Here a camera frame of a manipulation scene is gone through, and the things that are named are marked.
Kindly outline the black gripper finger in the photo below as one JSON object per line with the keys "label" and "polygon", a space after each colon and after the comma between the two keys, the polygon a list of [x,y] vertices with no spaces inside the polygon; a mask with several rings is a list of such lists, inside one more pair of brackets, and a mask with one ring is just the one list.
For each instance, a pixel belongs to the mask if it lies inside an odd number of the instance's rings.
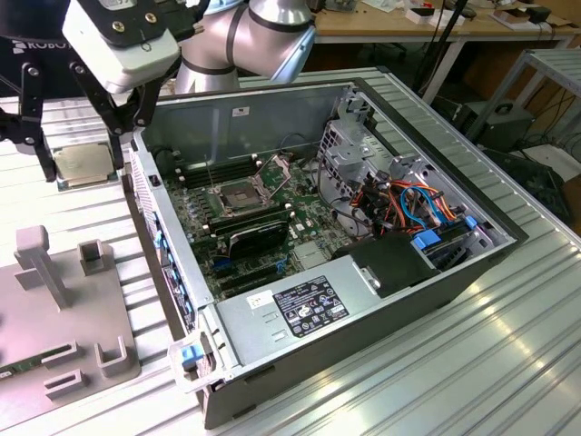
{"label": "black gripper finger", "polygon": [[54,182],[57,169],[42,128],[43,77],[34,63],[23,63],[18,113],[1,110],[1,140],[9,140],[22,154],[34,153],[47,182]]}
{"label": "black gripper finger", "polygon": [[113,167],[116,170],[122,169],[121,137],[151,122],[162,88],[162,78],[158,77],[137,86],[130,93],[128,100],[118,105],[81,61],[72,61],[69,64],[69,70],[106,126]]}

